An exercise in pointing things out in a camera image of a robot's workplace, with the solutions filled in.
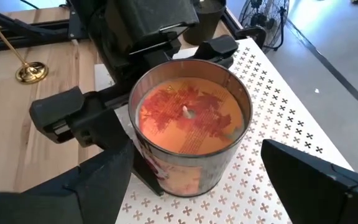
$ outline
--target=orange wax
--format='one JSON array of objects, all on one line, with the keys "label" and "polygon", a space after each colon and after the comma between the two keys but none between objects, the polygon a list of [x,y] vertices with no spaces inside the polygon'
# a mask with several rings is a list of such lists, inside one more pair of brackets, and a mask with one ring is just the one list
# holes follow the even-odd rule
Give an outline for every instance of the orange wax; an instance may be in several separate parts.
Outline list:
[{"label": "orange wax", "polygon": [[227,89],[187,77],[149,91],[139,105],[137,120],[140,131],[154,144],[192,155],[225,148],[245,127],[241,109]]}]

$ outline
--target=cross pattern surface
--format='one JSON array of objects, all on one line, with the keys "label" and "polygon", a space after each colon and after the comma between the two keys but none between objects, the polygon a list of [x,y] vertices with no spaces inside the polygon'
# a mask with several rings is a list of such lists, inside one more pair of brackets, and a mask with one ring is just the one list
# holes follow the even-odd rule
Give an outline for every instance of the cross pattern surface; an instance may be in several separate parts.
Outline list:
[{"label": "cross pattern surface", "polygon": [[[219,184],[199,197],[158,197],[132,176],[116,223],[291,223],[260,157],[263,139],[274,139],[352,169],[255,42],[246,39],[239,43],[230,71],[247,87],[254,112]],[[188,57],[195,50],[181,50],[175,58]],[[106,77],[96,72],[97,90],[109,85]]]}]

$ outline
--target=brass base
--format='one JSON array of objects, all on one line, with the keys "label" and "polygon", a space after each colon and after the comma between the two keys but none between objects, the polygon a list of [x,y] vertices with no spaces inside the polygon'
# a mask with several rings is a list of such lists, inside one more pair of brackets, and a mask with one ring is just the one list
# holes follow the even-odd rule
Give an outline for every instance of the brass base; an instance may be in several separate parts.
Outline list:
[{"label": "brass base", "polygon": [[42,62],[30,62],[28,66],[21,66],[16,72],[16,80],[22,84],[32,84],[43,80],[49,68]]}]

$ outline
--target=wooden surface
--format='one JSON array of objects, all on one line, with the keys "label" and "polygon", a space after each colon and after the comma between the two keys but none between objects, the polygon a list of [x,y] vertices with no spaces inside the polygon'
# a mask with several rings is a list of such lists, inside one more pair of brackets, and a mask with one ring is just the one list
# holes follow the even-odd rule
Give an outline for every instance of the wooden surface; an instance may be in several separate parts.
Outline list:
[{"label": "wooden surface", "polygon": [[[62,8],[21,11],[8,14],[24,22],[66,19]],[[228,34],[221,22],[216,37]],[[182,48],[192,47],[182,41]],[[75,139],[54,144],[32,124],[29,106],[78,85],[82,92],[94,90],[94,64],[101,63],[90,41],[71,42],[19,49],[29,62],[49,66],[48,77],[33,85],[21,85],[14,78],[20,61],[10,51],[0,52],[0,191],[21,192],[40,184],[89,159],[99,152],[96,146],[82,149]]]}]

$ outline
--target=electric fan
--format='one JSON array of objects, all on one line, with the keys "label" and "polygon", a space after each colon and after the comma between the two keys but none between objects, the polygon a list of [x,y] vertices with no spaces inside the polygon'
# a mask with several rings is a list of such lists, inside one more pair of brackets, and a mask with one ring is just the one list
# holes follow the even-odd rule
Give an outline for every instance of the electric fan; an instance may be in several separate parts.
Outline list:
[{"label": "electric fan", "polygon": [[[244,28],[263,27],[266,39],[265,54],[276,51],[284,41],[284,25],[287,21],[289,0],[247,0],[240,14],[240,23]],[[274,46],[281,36],[281,42]]]}]

